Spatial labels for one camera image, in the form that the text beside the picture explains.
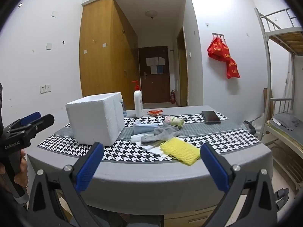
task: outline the styrofoam box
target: styrofoam box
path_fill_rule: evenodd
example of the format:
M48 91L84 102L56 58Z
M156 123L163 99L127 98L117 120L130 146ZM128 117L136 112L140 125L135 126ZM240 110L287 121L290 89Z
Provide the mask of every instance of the styrofoam box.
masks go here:
M124 128L121 93L86 96L65 104L69 123L80 144L115 143Z

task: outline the black phone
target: black phone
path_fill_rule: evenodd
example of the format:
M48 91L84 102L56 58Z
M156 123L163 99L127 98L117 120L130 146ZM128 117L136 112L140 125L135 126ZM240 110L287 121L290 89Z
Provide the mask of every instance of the black phone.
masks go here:
M221 120L214 111L202 111L202 115L207 125L221 124Z

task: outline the clear plastic bottle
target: clear plastic bottle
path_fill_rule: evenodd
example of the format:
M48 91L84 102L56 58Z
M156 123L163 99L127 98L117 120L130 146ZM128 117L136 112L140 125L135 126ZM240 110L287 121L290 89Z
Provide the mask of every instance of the clear plastic bottle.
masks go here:
M125 109L125 105L124 105L124 102L123 102L122 95L121 95L121 104L122 104L122 108L123 108L123 116L124 116L124 118L126 118L127 113L126 113L126 109Z

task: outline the white lotion bottle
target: white lotion bottle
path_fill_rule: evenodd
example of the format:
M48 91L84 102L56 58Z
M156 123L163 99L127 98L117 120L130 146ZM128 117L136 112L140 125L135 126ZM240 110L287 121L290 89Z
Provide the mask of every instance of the white lotion bottle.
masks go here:
M134 109L136 110L137 118L141 118L143 116L143 101L142 101L142 93L140 91L140 86L138 85L138 81L132 81L136 83L136 87L134 88Z

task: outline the white wall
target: white wall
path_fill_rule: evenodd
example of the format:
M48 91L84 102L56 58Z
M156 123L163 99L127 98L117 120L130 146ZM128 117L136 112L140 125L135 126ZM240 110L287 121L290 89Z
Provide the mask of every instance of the white wall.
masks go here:
M174 70L174 58L171 50L173 49L172 35L166 32L149 33L144 32L138 34L138 47L155 47L155 46L167 46L169 53L169 81L170 89L175 89L175 70Z
M178 55L178 44L177 44L177 37L180 33L180 30L183 26L184 20L184 11L185 11L185 2L183 0L182 5L180 7L179 15L176 21L175 32L173 36L173 48L174 48L174 69L175 69L175 94L176 94L176 101L180 104L180 72L179 72L179 55Z
M94 0L82 0L83 4ZM197 17L203 65L203 104L240 123L263 111L267 85L266 56L253 0L192 0ZM209 59L212 32L226 37L241 79L226 78L226 66Z
M275 11L279 11L284 8L288 8L289 6L285 3L284 0L253 0L259 12L266 15ZM268 17L273 22L275 22L281 28L291 27L291 22L287 16L287 13L280 12ZM297 19L293 19L294 26L300 26ZM266 20L263 20L263 24L266 31L269 31ZM289 88L291 85L291 74L288 73L288 69L290 68L290 53L282 48L277 43L269 40L269 51L270 58L272 64L272 93L274 98L283 98L287 95L287 91L285 94L285 89Z
M191 0L185 0L184 35L187 53L188 105L203 105L203 71L199 29Z
M82 97L79 74L81 0L22 0L0 34L0 81L4 126L39 111L55 124L32 140L36 145L68 123L65 103ZM52 17L52 11L58 16ZM46 50L52 43L52 50ZM52 91L40 94L40 85Z
M294 115L303 121L303 56L296 56L294 59Z

